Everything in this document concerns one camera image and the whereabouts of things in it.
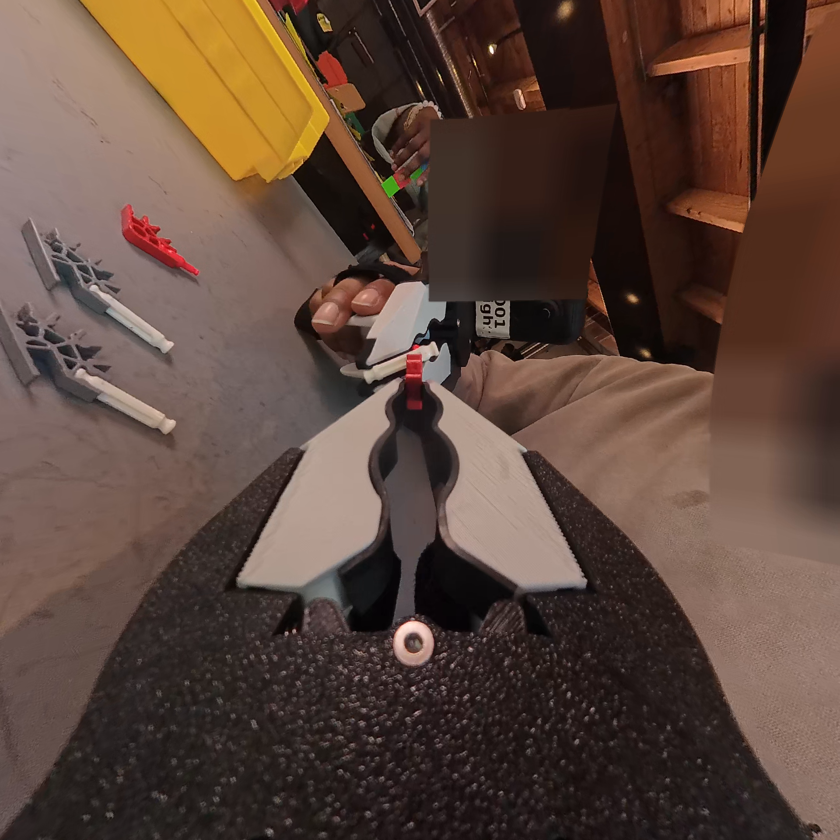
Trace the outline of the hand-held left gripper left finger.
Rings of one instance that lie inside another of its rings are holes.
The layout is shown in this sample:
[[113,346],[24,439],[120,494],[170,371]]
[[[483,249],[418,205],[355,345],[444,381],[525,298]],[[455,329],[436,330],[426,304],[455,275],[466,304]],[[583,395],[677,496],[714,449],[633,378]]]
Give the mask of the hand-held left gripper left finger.
[[392,381],[302,446],[237,588],[334,602],[354,631],[393,623],[401,562],[384,477],[396,463],[404,385]]

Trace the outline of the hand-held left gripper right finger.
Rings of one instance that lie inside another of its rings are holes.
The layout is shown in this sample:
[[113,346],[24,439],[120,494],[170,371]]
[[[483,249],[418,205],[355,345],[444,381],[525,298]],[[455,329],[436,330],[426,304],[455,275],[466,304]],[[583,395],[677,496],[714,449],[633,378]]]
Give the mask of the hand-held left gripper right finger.
[[539,625],[531,595],[583,592],[585,574],[527,461],[527,450],[450,391],[423,385],[420,438],[436,509],[420,559],[420,613],[477,630],[500,601]]

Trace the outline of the short white toy rod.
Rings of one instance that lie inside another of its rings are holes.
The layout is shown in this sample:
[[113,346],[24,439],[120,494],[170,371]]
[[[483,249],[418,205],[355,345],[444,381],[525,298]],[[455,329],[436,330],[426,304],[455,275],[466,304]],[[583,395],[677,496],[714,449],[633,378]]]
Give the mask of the short white toy rod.
[[77,369],[73,374],[73,378],[80,385],[84,385],[89,391],[93,391],[96,401],[131,417],[144,426],[155,429],[162,434],[170,434],[176,426],[174,419],[169,418],[162,412],[119,389],[116,385],[109,383],[101,377],[89,374],[84,369]]
[[362,370],[362,378],[365,383],[372,384],[382,382],[394,375],[404,374],[420,382],[425,363],[435,361],[438,356],[439,348],[435,342],[415,344],[405,353]]
[[107,301],[106,313],[114,320],[122,324],[135,335],[156,348],[163,354],[168,354],[174,347],[174,342],[168,340],[161,331],[151,327],[149,323],[125,307],[116,298],[104,295],[103,300]]

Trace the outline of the person's right forearm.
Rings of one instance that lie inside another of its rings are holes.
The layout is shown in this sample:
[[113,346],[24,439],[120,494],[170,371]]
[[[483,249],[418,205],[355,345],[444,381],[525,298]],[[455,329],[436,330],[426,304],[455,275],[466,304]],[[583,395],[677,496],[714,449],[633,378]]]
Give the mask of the person's right forearm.
[[473,357],[455,394],[502,432],[539,448],[670,445],[708,430],[713,375],[607,355],[513,362]]

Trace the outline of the person's right hand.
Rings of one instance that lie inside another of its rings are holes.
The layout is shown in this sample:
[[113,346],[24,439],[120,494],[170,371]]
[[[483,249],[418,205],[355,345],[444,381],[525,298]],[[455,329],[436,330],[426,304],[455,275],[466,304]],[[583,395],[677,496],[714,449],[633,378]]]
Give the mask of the person's right hand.
[[354,361],[364,346],[361,328],[349,326],[353,316],[378,314],[395,284],[381,275],[336,276],[317,289],[298,310],[295,327],[346,361]]

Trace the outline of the coloured toy blocks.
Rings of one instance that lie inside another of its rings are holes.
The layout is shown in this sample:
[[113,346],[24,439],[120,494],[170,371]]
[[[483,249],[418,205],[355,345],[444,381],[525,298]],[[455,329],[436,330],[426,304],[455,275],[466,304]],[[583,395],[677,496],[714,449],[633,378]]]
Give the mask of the coloured toy blocks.
[[426,169],[427,162],[418,166],[411,174],[407,174],[403,169],[395,171],[381,183],[385,194],[394,197],[409,186],[415,186],[418,181],[422,180]]

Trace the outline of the person's beige sweater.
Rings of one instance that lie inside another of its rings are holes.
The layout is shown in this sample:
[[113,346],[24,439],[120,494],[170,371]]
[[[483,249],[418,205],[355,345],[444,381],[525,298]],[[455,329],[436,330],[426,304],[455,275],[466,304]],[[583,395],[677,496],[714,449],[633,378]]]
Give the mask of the person's beige sweater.
[[550,461],[652,563],[698,631],[771,780],[822,828],[821,838],[838,838],[838,565],[712,539],[709,429],[652,447],[517,441]]

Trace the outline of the wooden shelf board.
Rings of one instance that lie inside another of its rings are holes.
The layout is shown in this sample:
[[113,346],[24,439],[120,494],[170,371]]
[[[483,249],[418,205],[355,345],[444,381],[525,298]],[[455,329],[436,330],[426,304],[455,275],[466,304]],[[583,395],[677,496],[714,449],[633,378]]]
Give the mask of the wooden shelf board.
[[742,233],[748,217],[748,196],[691,187],[671,198],[667,212],[710,226]]
[[749,61],[751,35],[747,25],[684,38],[665,49],[647,67],[648,77],[664,77]]
[[726,294],[700,283],[691,283],[681,288],[677,297],[693,312],[722,325],[728,300]]

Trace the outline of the colourful toys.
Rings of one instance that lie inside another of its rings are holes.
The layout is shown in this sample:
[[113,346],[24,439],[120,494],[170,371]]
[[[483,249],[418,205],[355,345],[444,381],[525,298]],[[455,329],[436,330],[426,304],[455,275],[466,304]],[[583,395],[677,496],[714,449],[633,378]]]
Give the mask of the colourful toys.
[[340,63],[338,33],[333,30],[319,2],[279,1],[273,5],[290,37],[341,112],[353,137],[362,141],[364,127],[357,113],[364,109],[365,103]]

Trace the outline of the yellow plastic bin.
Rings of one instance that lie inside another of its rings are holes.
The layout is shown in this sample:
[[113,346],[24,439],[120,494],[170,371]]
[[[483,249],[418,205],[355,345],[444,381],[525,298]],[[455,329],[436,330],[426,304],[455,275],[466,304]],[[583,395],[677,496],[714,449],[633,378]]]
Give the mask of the yellow plastic bin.
[[84,1],[121,51],[234,180],[284,179],[327,110],[254,1]]

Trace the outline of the grey toy connector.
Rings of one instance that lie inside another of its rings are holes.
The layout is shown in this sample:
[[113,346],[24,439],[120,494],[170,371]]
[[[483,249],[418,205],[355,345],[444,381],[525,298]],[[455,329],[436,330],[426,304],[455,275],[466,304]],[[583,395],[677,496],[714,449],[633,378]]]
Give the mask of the grey toy connector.
[[60,284],[81,304],[96,313],[117,311],[120,288],[112,282],[113,273],[98,262],[78,254],[78,246],[68,246],[56,229],[39,232],[32,218],[24,222],[21,233],[38,276],[48,291]]
[[23,385],[46,372],[57,388],[91,403],[104,393],[110,365],[96,360],[102,348],[85,343],[84,331],[62,335],[59,318],[39,317],[30,303],[16,311],[1,307],[2,348]]

